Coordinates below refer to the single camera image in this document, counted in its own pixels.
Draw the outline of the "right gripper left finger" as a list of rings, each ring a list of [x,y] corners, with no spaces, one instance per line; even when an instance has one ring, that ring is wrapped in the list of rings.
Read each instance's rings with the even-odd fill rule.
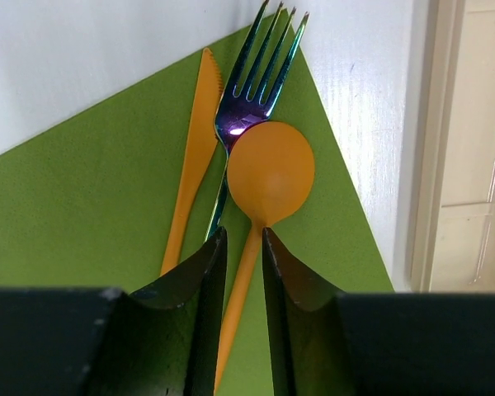
[[[211,395],[228,262],[220,227],[157,280],[122,295],[107,323],[88,395]]]

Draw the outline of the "orange plastic knife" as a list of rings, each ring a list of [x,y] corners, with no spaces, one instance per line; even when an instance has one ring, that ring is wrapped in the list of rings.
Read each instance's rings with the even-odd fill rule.
[[[215,57],[209,48],[204,48],[196,81],[177,199],[160,271],[162,276],[179,262],[191,208],[214,155],[217,144],[215,114],[223,88],[221,72]]]

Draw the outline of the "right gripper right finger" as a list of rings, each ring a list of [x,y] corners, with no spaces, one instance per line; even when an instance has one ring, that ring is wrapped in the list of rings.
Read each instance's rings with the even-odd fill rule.
[[[270,228],[262,269],[275,395],[353,395],[337,298],[342,291],[295,257]]]

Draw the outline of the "iridescent metal fork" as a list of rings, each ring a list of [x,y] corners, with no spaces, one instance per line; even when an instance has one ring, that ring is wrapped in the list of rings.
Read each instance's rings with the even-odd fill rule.
[[[309,20],[306,12],[295,32],[294,39],[289,49],[284,50],[286,35],[291,28],[291,22],[296,10],[293,9],[287,19],[283,31],[280,33],[273,53],[263,72],[260,82],[255,85],[254,79],[262,64],[270,39],[274,36],[274,30],[284,6],[280,2],[271,24],[266,31],[261,47],[249,69],[244,81],[241,75],[248,65],[248,56],[252,52],[257,33],[264,17],[268,2],[262,3],[257,16],[252,23],[243,46],[238,53],[229,79],[220,98],[218,110],[214,118],[214,129],[217,140],[224,148],[225,158],[229,159],[233,146],[239,138],[252,126],[270,119],[276,108],[285,80],[290,71],[291,64],[299,49],[299,43],[303,37]]]

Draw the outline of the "orange plastic spoon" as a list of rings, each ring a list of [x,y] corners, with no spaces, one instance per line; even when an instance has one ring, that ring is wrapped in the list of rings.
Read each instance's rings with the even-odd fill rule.
[[[267,121],[248,129],[233,146],[227,181],[237,207],[251,220],[219,336],[214,387],[228,362],[257,255],[262,230],[290,217],[307,200],[314,183],[314,153],[295,127]]]

